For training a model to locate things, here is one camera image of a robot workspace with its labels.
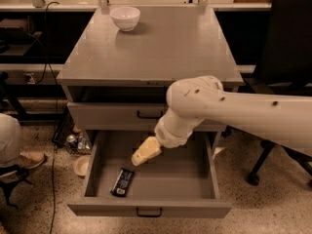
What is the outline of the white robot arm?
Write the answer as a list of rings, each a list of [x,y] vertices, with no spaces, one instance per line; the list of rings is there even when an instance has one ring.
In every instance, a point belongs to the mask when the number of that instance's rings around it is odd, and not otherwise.
[[[132,156],[138,166],[163,147],[184,145],[194,129],[212,120],[312,155],[312,98],[228,93],[213,76],[178,80],[167,90],[168,110]]]

